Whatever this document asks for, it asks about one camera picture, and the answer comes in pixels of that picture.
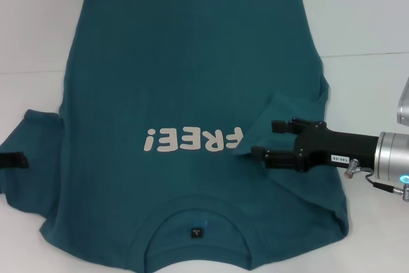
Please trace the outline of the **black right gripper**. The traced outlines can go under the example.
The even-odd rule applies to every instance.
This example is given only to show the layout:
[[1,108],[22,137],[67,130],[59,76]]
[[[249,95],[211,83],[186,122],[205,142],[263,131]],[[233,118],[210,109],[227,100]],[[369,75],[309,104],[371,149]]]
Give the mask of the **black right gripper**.
[[272,121],[272,132],[296,135],[294,150],[268,150],[251,147],[254,160],[262,161],[268,169],[308,171],[316,166],[347,168],[355,159],[363,168],[374,168],[377,136],[336,132],[325,122],[292,118],[289,121]]

